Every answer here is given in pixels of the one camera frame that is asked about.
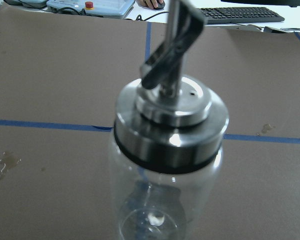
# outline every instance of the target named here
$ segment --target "black device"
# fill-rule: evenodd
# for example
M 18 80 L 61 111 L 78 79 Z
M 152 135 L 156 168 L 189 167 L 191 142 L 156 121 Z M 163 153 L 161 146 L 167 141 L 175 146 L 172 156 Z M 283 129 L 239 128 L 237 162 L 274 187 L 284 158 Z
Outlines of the black device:
M 221 0 L 221 2 L 236 4 L 281 5 L 290 7 L 300 6 L 300 0 Z
M 158 3 L 158 7 L 155 7 L 155 6 L 151 3 L 154 10 L 162 10 L 162 9 L 164 9 L 164 7 L 166 6 L 165 1 L 163 1 L 163 3 L 160 3 L 159 0 L 156 0 L 156 2 Z
M 281 22 L 285 19 L 266 7 L 200 8 L 207 24 L 242 24 Z

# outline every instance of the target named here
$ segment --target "clear glass body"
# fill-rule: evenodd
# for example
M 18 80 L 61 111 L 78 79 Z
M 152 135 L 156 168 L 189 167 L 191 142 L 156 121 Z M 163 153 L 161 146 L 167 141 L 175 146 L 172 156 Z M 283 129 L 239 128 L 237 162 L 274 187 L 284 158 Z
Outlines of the clear glass body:
M 164 174 L 128 159 L 109 144 L 115 240 L 188 240 L 220 171 L 222 148 L 207 166 Z

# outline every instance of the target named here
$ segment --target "water spot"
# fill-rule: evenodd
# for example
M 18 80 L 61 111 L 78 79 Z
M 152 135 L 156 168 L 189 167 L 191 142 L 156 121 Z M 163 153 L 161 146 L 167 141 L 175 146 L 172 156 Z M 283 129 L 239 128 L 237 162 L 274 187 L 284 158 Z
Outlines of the water spot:
M 263 125 L 261 132 L 257 132 L 256 135 L 261 136 L 262 134 L 267 134 L 269 131 L 271 131 L 274 128 L 276 128 L 276 126 L 272 126 L 269 123 L 267 123 L 267 124 Z
M 0 180 L 2 180 L 10 169 L 16 167 L 21 162 L 21 158 L 15 156 L 12 152 L 5 151 L 0 159 L 3 168 L 0 170 Z

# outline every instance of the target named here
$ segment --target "monitor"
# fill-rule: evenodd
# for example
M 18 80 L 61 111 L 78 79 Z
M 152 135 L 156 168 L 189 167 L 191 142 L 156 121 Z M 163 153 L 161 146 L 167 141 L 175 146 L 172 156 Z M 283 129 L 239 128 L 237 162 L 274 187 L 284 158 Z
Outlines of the monitor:
M 300 0 L 221 0 L 221 2 L 236 4 L 283 5 L 290 7 L 300 6 Z

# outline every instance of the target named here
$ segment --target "computer mouse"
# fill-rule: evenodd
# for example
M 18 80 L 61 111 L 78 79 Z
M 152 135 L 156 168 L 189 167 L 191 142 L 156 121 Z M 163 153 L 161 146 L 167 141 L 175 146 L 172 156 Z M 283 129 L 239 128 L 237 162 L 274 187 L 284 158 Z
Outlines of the computer mouse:
M 160 3 L 159 0 L 156 0 L 156 2 L 158 3 L 158 7 L 155 7 L 155 6 L 153 5 L 153 3 L 151 2 L 151 4 L 152 4 L 154 10 L 162 10 L 162 9 L 164 9 L 164 7 L 166 6 L 165 1 L 163 1 L 163 3 Z

